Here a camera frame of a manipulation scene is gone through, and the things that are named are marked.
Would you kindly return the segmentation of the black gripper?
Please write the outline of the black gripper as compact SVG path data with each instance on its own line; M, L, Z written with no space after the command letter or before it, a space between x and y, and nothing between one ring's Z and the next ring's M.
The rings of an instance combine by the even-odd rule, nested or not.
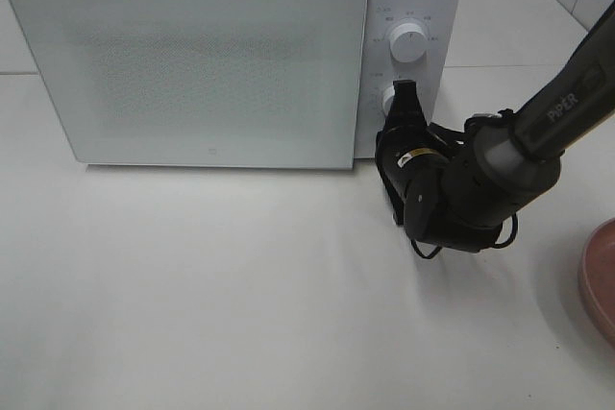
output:
M386 123L376 138L376 165L397 226L404 224L406 193L423 170L444 167L460 150L465 134L426 124L413 80L393 82Z

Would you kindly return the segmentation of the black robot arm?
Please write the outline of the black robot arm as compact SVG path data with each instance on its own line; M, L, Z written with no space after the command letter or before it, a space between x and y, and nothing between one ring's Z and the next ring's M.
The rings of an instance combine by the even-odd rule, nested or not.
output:
M397 81L375 161L414 250L478 253L509 246L517 213L550 190L565 150L614 112L614 9L521 108L477 114L462 131L427 122L417 84Z

